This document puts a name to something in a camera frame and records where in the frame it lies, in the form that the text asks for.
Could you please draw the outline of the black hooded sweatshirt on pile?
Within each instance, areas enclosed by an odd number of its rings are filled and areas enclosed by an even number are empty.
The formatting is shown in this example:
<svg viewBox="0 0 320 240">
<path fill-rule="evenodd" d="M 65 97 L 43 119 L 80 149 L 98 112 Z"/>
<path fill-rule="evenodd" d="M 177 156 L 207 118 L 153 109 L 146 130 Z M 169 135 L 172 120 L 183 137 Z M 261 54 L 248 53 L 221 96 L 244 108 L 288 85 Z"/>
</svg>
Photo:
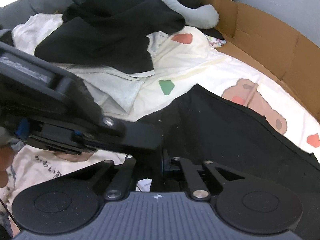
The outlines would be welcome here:
<svg viewBox="0 0 320 240">
<path fill-rule="evenodd" d="M 36 57 L 126 74 L 153 70 L 149 34 L 171 35 L 185 26 L 185 19 L 162 0 L 73 0 L 62 20 L 35 48 Z"/>
</svg>

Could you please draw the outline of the cream cartoon print bedsheet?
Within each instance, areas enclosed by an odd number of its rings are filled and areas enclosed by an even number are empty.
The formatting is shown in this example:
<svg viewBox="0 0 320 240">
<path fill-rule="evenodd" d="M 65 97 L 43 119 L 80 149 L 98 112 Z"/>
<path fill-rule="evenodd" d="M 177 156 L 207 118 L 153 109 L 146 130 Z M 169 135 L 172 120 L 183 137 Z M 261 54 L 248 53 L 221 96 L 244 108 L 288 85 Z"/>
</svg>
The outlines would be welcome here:
<svg viewBox="0 0 320 240">
<path fill-rule="evenodd" d="M 195 84 L 218 96 L 227 88 L 242 84 L 263 98 L 262 107 L 285 120 L 287 139 L 305 152 L 319 156 L 319 123 L 271 78 L 212 48 L 194 27 L 185 27 L 176 35 L 157 32 L 148 38 L 153 71 L 141 76 L 145 82 L 128 115 L 108 115 L 137 121 L 163 109 Z"/>
</svg>

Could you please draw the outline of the black garment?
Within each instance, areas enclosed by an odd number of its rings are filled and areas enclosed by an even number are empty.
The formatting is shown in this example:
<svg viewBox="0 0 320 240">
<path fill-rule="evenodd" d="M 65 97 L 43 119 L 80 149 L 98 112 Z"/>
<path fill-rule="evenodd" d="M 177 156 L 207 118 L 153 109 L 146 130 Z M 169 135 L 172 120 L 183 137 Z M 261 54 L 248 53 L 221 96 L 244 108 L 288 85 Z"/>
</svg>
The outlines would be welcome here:
<svg viewBox="0 0 320 240">
<path fill-rule="evenodd" d="M 319 239 L 318 160 L 260 114 L 195 85 L 140 122 L 160 128 L 170 157 L 211 160 L 291 189 L 304 207 L 296 234 Z"/>
</svg>

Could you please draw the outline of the brown cardboard barrier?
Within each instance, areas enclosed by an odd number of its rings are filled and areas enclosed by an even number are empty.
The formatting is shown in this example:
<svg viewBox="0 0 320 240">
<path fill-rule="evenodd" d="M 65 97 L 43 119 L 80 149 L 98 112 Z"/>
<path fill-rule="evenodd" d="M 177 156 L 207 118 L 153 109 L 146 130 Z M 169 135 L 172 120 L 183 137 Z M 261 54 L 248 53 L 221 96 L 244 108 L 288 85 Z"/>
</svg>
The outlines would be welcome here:
<svg viewBox="0 0 320 240">
<path fill-rule="evenodd" d="M 263 72 L 319 119 L 319 47 L 288 24 L 232 0 L 201 0 L 219 13 L 220 52 Z"/>
</svg>

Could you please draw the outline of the light grey towel garment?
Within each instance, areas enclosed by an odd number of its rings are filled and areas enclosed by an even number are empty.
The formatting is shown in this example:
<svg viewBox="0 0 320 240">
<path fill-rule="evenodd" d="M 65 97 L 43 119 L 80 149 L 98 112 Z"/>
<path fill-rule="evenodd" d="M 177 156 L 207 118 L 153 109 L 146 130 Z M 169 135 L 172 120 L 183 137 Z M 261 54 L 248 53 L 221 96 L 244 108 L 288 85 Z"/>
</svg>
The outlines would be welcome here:
<svg viewBox="0 0 320 240">
<path fill-rule="evenodd" d="M 105 114 L 128 115 L 145 82 L 144 77 L 135 77 L 107 66 L 88 66 L 57 63 L 83 79 L 94 101 Z"/>
</svg>

